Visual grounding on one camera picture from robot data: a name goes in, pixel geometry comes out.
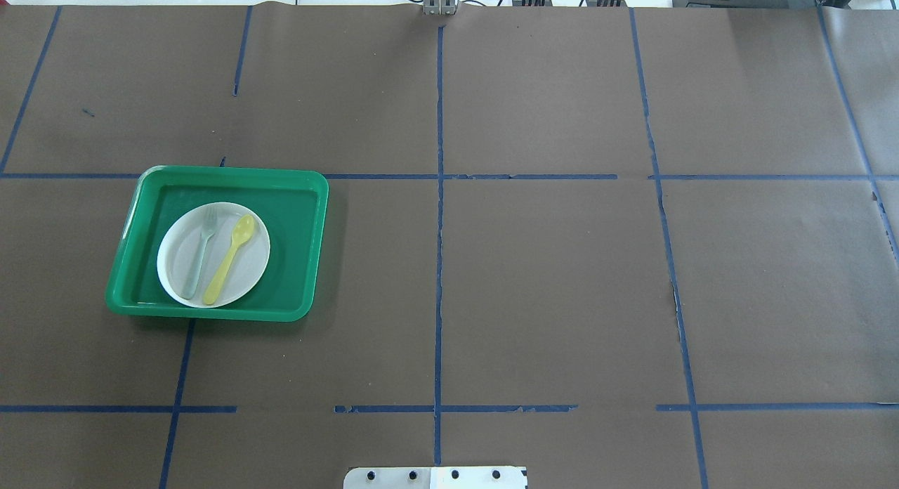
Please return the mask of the yellow plastic spoon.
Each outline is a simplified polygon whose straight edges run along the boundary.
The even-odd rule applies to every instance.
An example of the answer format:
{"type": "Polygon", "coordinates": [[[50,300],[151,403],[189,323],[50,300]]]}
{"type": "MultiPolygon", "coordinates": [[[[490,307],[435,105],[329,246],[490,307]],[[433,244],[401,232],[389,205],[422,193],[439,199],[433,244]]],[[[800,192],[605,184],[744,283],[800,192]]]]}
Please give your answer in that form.
{"type": "Polygon", "coordinates": [[[231,230],[228,250],[224,258],[222,258],[221,264],[216,269],[211,283],[204,290],[202,302],[205,306],[212,306],[212,304],[218,301],[239,249],[250,242],[254,233],[256,233],[256,217],[253,214],[245,214],[235,223],[231,230]]]}

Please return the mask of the green plastic tray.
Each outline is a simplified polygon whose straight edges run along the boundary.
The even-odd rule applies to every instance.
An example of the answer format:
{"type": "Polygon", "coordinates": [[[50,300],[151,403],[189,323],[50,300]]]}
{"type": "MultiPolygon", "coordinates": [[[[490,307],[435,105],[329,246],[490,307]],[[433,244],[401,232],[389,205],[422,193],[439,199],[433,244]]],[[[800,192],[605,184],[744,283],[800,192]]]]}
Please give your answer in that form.
{"type": "Polygon", "coordinates": [[[123,227],[105,300],[112,312],[167,318],[293,322],[311,308],[327,216],[329,185],[311,170],[166,165],[145,171],[123,227]],[[187,211],[227,202],[265,223],[268,267],[244,297],[221,308],[177,303],[157,277],[164,234],[187,211]]]}

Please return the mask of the white round plate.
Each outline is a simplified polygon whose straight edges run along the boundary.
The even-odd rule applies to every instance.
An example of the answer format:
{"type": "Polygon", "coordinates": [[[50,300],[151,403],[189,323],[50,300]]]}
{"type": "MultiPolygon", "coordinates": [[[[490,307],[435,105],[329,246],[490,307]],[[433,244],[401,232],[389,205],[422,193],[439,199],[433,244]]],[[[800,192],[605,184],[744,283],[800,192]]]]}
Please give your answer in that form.
{"type": "Polygon", "coordinates": [[[161,286],[177,303],[191,308],[221,308],[246,296],[263,277],[270,258],[270,236],[265,223],[254,211],[244,205],[218,202],[199,205],[187,211],[171,224],[155,257],[155,269],[161,286]],[[209,240],[206,256],[196,295],[192,299],[183,297],[185,282],[192,267],[192,260],[198,247],[200,226],[203,224],[206,208],[218,208],[218,230],[209,240]],[[239,249],[229,271],[225,287],[215,304],[205,306],[202,302],[204,290],[211,283],[222,258],[228,250],[230,234],[235,223],[245,214],[256,217],[256,233],[250,242],[239,249]]]}

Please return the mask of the silver mounting plate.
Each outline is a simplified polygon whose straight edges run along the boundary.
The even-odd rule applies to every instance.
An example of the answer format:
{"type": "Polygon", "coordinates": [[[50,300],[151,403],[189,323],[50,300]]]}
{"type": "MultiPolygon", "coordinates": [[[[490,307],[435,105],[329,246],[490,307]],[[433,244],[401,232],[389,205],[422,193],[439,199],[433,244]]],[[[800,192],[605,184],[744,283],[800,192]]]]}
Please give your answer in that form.
{"type": "Polygon", "coordinates": [[[515,466],[357,467],[343,488],[527,488],[527,469],[515,466]]]}

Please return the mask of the grey plastic fork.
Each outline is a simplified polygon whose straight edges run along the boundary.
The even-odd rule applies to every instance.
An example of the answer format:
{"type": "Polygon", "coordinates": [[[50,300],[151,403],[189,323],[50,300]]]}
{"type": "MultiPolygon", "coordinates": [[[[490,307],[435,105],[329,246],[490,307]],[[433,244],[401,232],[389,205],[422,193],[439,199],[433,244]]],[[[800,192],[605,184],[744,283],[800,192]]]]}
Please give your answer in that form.
{"type": "Polygon", "coordinates": [[[198,247],[192,264],[190,264],[190,273],[184,285],[183,297],[185,299],[192,299],[196,295],[200,273],[202,273],[202,266],[206,256],[206,247],[208,247],[209,240],[211,240],[217,230],[218,208],[214,205],[209,205],[205,211],[203,224],[200,226],[198,247]]]}

